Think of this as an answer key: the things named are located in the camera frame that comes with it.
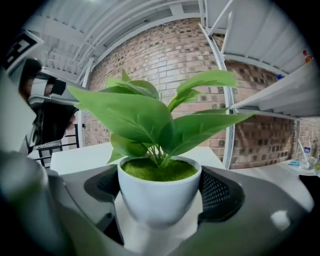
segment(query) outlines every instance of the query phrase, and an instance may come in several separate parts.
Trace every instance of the green moss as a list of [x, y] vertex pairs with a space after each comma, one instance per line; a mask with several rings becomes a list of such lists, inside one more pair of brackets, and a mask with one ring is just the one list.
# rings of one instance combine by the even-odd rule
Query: green moss
[[138, 158], [125, 162], [121, 166], [127, 174], [136, 178], [154, 182], [172, 182], [188, 178], [197, 170], [187, 162], [170, 160], [167, 167], [158, 168], [148, 158]]

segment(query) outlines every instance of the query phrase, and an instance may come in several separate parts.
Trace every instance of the green leaf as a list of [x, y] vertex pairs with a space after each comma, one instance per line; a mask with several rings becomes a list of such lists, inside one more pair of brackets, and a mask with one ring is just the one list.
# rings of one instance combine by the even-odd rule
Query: green leaf
[[[132, 90], [122, 87], [122, 86], [113, 86], [113, 87], [108, 87], [103, 90], [99, 91], [100, 93], [114, 93], [114, 94], [135, 94]], [[82, 105], [82, 104], [76, 104], [74, 105], [75, 108], [82, 110], [82, 111], [87, 111], [88, 109]]]
[[173, 119], [161, 101], [142, 95], [93, 92], [68, 86], [72, 95], [112, 133], [135, 142], [158, 144], [164, 126], [168, 144], [173, 136]]
[[143, 143], [143, 145], [148, 149], [148, 148], [151, 148], [154, 144], [152, 144], [152, 143]]
[[[178, 117], [174, 120], [173, 140], [171, 144], [163, 145], [162, 149], [172, 156], [183, 154], [209, 139], [212, 135], [242, 122], [252, 115], [203, 113]], [[166, 137], [166, 129], [167, 127], [162, 131], [162, 138]]]
[[141, 143], [111, 133], [110, 142], [112, 147], [122, 155], [139, 158], [143, 157], [148, 149]]
[[110, 156], [110, 158], [109, 158], [109, 161], [108, 161], [106, 164], [109, 164], [109, 163], [111, 163], [111, 162], [113, 162], [113, 161], [116, 161], [116, 160], [118, 160], [118, 159], [120, 159], [120, 158], [123, 158], [123, 157], [124, 157], [123, 154], [120, 154], [120, 153], [118, 153], [117, 151], [115, 151], [115, 150], [113, 149], [112, 152], [111, 152], [111, 156]]
[[113, 94], [135, 94], [132, 90], [123, 86], [108, 87], [99, 91], [100, 93], [113, 93]]
[[207, 110], [194, 112], [192, 115], [195, 115], [195, 114], [225, 114], [228, 109], [229, 109], [229, 107], [223, 107], [223, 108], [219, 108], [219, 109], [207, 109]]
[[153, 98], [159, 99], [158, 91], [152, 83], [144, 80], [132, 80], [130, 84], [146, 89]]
[[131, 78], [127, 75], [127, 72], [124, 69], [122, 69], [121, 80], [124, 82], [131, 81]]
[[184, 81], [177, 88], [177, 94], [197, 86], [229, 86], [236, 87], [236, 77], [233, 73], [224, 70], [209, 70]]
[[143, 87], [136, 86], [136, 85], [132, 84], [131, 82], [121, 81], [121, 80], [114, 78], [114, 77], [109, 78], [107, 81], [107, 84], [109, 87], [115, 87], [115, 86], [125, 87], [125, 88], [133, 91], [137, 95], [145, 95], [145, 96], [153, 97], [147, 89], [145, 89]]
[[172, 112], [176, 107], [178, 107], [182, 103], [196, 101], [198, 95], [200, 94], [201, 92], [194, 89], [185, 90], [175, 95], [174, 98], [172, 98], [171, 102], [168, 105], [168, 109]]

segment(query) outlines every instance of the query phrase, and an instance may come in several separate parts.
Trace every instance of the white flower pot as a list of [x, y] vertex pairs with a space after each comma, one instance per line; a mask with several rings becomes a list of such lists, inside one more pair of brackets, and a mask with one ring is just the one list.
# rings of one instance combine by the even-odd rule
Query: white flower pot
[[197, 172], [177, 181], [149, 181], [122, 170], [121, 166], [132, 158], [126, 157], [118, 163], [118, 179], [124, 203], [136, 221], [153, 229], [167, 228], [181, 220], [198, 191], [201, 165], [182, 156], [172, 159], [189, 163]]

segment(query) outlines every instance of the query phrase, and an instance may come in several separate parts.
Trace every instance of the black railing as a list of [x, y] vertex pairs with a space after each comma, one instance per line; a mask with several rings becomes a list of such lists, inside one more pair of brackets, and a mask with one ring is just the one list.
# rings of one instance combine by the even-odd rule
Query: black railing
[[[36, 150], [38, 150], [38, 152], [39, 152], [39, 158], [36, 158], [34, 160], [40, 161], [41, 165], [44, 168], [50, 168], [50, 165], [46, 166], [46, 163], [45, 163], [44, 160], [45, 159], [50, 159], [52, 157], [53, 150], [60, 149], [60, 151], [63, 151], [63, 147], [73, 146], [73, 145], [76, 145], [76, 147], [79, 148], [79, 136], [78, 136], [78, 125], [77, 124], [74, 125], [74, 131], [75, 131], [75, 134], [66, 135], [65, 138], [66, 137], [75, 137], [75, 143], [38, 147]], [[43, 156], [43, 152], [44, 151], [49, 151], [49, 155], [48, 156]]]

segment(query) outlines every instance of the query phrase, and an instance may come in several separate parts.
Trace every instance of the metal shelf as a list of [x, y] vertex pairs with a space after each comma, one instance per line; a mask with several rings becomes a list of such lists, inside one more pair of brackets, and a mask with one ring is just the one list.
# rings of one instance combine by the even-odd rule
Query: metal shelf
[[309, 62], [255, 95], [234, 104], [241, 113], [298, 119], [320, 117], [319, 71]]

